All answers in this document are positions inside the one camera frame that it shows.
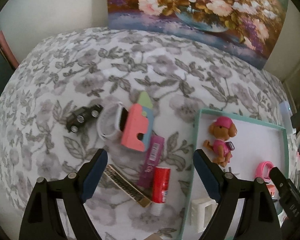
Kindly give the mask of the pink pup dog figurine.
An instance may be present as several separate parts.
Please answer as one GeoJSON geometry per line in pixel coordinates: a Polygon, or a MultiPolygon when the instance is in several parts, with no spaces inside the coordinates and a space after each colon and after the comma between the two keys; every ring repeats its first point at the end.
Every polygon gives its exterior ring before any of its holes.
{"type": "Polygon", "coordinates": [[[234,122],[227,116],[220,116],[209,126],[209,133],[214,136],[214,141],[203,142],[203,146],[214,152],[216,155],[213,162],[221,167],[226,167],[232,158],[232,151],[235,149],[230,141],[237,135],[237,128],[234,122]]]}

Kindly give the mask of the pink kids smartwatch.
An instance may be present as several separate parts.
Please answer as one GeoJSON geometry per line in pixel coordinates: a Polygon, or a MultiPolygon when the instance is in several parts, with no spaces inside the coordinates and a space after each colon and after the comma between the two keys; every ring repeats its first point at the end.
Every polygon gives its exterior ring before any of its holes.
{"type": "Polygon", "coordinates": [[[265,183],[269,184],[270,179],[270,171],[274,167],[274,164],[271,161],[263,161],[258,164],[255,171],[255,178],[262,178],[265,183]]]}

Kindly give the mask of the black toy car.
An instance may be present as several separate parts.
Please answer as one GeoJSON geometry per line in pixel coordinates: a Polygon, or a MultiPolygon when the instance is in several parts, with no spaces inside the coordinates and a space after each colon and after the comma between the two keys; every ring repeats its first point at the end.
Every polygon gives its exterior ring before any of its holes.
{"type": "Polygon", "coordinates": [[[91,107],[84,106],[73,111],[66,118],[66,129],[69,133],[77,133],[87,122],[93,119],[98,119],[102,110],[103,106],[93,105],[91,107]]]}

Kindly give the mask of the floral oil painting canvas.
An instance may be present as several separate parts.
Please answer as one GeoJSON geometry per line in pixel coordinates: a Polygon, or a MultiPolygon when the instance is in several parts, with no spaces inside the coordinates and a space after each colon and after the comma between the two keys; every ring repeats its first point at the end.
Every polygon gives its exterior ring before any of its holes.
{"type": "Polygon", "coordinates": [[[113,29],[188,38],[262,69],[281,33],[288,0],[107,0],[113,29]]]}

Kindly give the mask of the white plug adapter frame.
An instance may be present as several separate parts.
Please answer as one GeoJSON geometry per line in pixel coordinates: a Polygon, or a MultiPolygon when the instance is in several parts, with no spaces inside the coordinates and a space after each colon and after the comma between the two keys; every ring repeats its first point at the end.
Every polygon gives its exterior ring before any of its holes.
{"type": "Polygon", "coordinates": [[[203,232],[216,210],[215,200],[207,197],[191,201],[191,225],[196,233],[203,232]]]}

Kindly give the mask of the teal rimmed white tray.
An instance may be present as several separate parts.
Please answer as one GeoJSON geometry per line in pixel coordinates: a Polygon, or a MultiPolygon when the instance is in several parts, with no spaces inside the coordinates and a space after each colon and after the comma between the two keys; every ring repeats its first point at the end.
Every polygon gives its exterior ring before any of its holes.
{"type": "Polygon", "coordinates": [[[259,163],[271,161],[288,176],[289,152],[286,130],[274,124],[237,114],[201,109],[194,124],[194,152],[201,149],[213,163],[215,154],[203,146],[214,141],[209,126],[220,116],[229,117],[238,130],[231,138],[235,149],[226,167],[215,164],[213,174],[219,183],[220,200],[209,224],[196,233],[191,225],[191,201],[209,197],[194,164],[181,239],[281,239],[279,214],[282,207],[273,202],[262,178],[255,178],[259,163]]]}

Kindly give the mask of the grey floral tablecloth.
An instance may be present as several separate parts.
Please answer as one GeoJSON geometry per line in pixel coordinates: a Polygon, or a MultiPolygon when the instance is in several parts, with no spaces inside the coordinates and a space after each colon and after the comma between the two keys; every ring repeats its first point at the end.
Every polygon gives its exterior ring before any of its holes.
{"type": "Polygon", "coordinates": [[[8,199],[8,227],[21,224],[38,177],[64,178],[98,148],[130,180],[143,157],[98,137],[96,125],[67,132],[69,114],[82,106],[120,101],[125,107],[147,92],[153,132],[165,138],[161,163],[171,171],[168,201],[151,215],[102,177],[87,212],[105,239],[177,239],[192,175],[193,121],[202,108],[282,125],[287,96],[279,79],[205,44],[146,31],[91,28],[48,37],[27,55],[0,96],[0,186],[8,199]]]}

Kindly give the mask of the white power strip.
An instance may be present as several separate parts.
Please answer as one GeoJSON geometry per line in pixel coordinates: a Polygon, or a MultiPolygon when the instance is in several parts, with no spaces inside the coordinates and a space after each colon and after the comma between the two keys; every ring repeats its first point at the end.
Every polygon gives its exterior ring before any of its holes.
{"type": "Polygon", "coordinates": [[[293,126],[291,122],[292,111],[288,101],[279,104],[280,112],[287,135],[293,134],[293,126]]]}

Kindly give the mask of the pink blue carrot knife toy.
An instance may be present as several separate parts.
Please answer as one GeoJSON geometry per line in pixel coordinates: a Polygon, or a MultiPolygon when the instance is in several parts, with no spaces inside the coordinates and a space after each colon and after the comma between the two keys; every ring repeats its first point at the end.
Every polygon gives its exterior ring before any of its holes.
{"type": "Polygon", "coordinates": [[[153,104],[146,91],[139,95],[137,103],[131,105],[121,145],[130,150],[146,152],[149,148],[154,123],[153,104]]]}

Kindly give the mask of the gold patterned lighter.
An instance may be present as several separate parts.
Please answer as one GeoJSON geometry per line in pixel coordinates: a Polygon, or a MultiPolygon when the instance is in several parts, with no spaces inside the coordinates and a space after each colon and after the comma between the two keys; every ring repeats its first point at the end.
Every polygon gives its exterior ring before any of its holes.
{"type": "Polygon", "coordinates": [[[113,164],[107,164],[104,173],[116,186],[129,195],[129,197],[141,207],[147,208],[150,206],[150,198],[131,183],[113,164]]]}

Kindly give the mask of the black plugged charger adapter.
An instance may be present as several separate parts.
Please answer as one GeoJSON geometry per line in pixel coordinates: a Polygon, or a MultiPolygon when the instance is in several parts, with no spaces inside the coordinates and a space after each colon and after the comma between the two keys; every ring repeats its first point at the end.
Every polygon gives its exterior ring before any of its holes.
{"type": "Polygon", "coordinates": [[[290,118],[291,123],[292,123],[292,127],[293,128],[298,128],[300,127],[300,111],[296,112],[295,114],[293,114],[290,118]]]}

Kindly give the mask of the red glue bottle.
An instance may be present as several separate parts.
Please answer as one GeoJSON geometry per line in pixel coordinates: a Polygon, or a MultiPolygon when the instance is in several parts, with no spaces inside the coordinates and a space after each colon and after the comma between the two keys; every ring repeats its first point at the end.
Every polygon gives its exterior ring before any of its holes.
{"type": "Polygon", "coordinates": [[[167,167],[157,166],[154,169],[153,187],[152,187],[152,203],[150,213],[153,216],[160,216],[168,194],[171,169],[167,167]]]}

